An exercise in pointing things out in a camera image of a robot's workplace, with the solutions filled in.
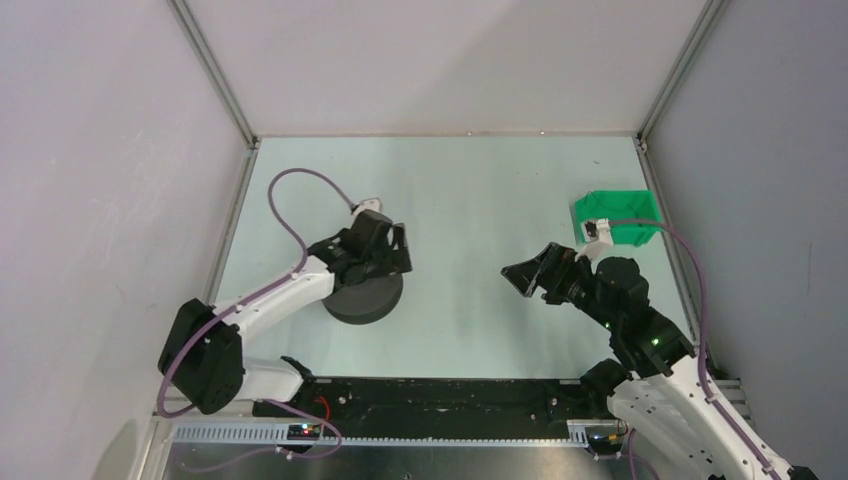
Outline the dark grey cable spool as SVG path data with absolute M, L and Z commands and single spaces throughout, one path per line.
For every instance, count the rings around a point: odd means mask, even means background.
M 404 288 L 402 275 L 390 275 L 348 286 L 322 300 L 325 310 L 349 325 L 368 325 L 386 317 L 398 305 Z

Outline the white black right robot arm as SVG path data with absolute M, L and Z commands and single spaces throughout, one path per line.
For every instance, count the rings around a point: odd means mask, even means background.
M 592 264 L 557 243 L 501 270 L 524 297 L 570 304 L 609 334 L 614 356 L 580 379 L 581 402 L 596 418 L 611 414 L 698 479 L 812 479 L 755 432 L 701 367 L 694 345 L 651 306 L 637 262 Z

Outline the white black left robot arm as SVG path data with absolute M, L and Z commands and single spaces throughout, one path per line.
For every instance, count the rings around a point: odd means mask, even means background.
M 175 387 L 204 415 L 234 400 L 276 401 L 292 416 L 316 403 L 309 372 L 290 357 L 249 358 L 248 344 L 315 303 L 335 319 L 368 325 L 399 303 L 412 262 L 404 224 L 365 209 L 310 246 L 281 279 L 221 305 L 194 298 L 177 311 L 158 360 L 162 392 Z

